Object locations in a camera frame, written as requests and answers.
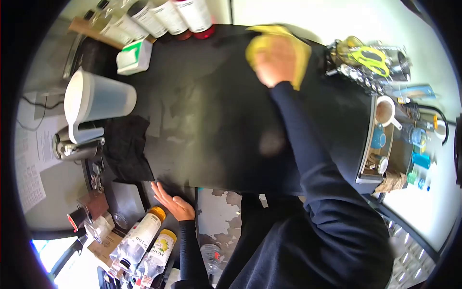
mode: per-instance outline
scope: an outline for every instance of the mug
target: mug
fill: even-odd
[[[393,124],[401,130],[401,124],[395,119],[395,103],[391,97],[386,95],[378,97],[376,106],[375,124],[381,123],[383,127]]]
[[[372,134],[371,148],[383,148],[386,141],[387,136],[383,132],[383,125],[379,123]]]

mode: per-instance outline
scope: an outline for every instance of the blue container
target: blue container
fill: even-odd
[[[430,156],[428,154],[418,154],[416,152],[412,152],[412,162],[426,169],[430,168],[431,163]]]

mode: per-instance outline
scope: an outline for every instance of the paper sheet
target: paper sheet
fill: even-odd
[[[35,95],[29,93],[26,97],[35,102]],[[34,106],[22,101],[18,108],[18,120],[26,127],[37,127],[40,119],[33,118],[34,111]],[[16,126],[16,180],[24,213],[46,197],[40,172],[60,163],[53,155],[52,140],[53,135],[66,125],[64,116],[50,116],[42,120],[36,131],[25,130],[19,124]]]
[[[15,163],[19,199],[23,212],[27,213],[46,197],[45,190],[37,166],[27,160],[26,154],[16,158]]]

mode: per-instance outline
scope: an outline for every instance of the coffee cup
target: coffee cup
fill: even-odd
[[[382,124],[379,123],[372,134],[371,148],[383,148],[386,141],[387,136],[383,132]]]

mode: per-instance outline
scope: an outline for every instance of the person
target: person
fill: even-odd
[[[255,71],[280,109],[306,201],[267,196],[263,208],[256,194],[243,194],[242,234],[216,288],[385,288],[393,268],[388,229],[344,180],[300,110],[290,83],[295,63],[290,41],[274,36]],[[160,182],[152,188],[180,223],[181,281],[173,288],[211,288],[193,207]]]

